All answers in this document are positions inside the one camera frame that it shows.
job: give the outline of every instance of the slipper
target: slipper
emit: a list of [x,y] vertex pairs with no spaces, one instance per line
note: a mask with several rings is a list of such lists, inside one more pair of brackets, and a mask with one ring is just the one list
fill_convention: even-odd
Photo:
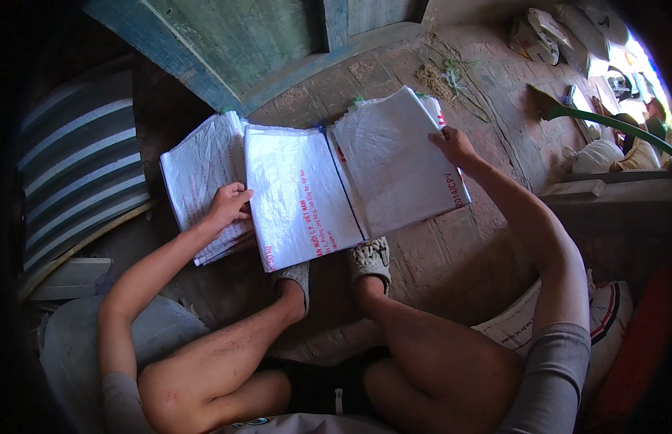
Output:
[[275,283],[282,278],[288,278],[291,281],[295,281],[300,288],[302,288],[302,292],[305,295],[305,316],[307,316],[307,313],[309,312],[309,261],[291,265],[271,273],[271,280],[273,281],[274,287]]
[[389,273],[389,243],[386,237],[373,239],[351,248],[348,265],[352,282],[360,276],[377,276],[384,283],[384,295],[389,295],[391,274]]

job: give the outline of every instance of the hand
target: hand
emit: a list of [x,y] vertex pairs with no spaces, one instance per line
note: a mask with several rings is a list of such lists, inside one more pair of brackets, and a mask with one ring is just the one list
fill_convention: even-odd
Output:
[[480,159],[466,134],[456,128],[445,125],[441,132],[429,134],[427,138],[442,150],[449,162],[462,169],[468,163]]
[[218,238],[228,224],[235,220],[249,220],[249,199],[254,190],[247,190],[243,183],[232,183],[215,192],[210,210],[200,223],[214,238]]

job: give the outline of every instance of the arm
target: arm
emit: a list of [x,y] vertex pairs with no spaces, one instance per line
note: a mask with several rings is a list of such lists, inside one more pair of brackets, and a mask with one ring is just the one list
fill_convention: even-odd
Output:
[[249,217],[253,190],[240,183],[220,187],[209,213],[190,230],[138,261],[105,296],[98,316],[100,375],[120,371],[137,377],[131,325],[160,290],[233,220]]
[[555,214],[480,158],[462,131],[445,126],[441,134],[430,135],[430,140],[486,191],[536,263],[541,286],[534,334],[555,322],[574,323],[588,331],[588,287],[582,255]]

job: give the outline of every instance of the striped metal sheet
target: striped metal sheet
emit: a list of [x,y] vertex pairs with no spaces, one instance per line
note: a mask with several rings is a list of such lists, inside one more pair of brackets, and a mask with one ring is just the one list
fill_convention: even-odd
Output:
[[36,269],[93,230],[150,200],[136,141],[132,56],[65,83],[23,119],[23,268]]

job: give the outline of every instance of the wall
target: wall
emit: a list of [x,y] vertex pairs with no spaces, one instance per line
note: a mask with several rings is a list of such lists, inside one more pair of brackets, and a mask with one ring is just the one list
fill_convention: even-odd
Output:
[[552,4],[558,0],[451,0],[445,2],[435,17],[435,23],[476,24],[509,21],[510,17],[539,8],[552,12]]

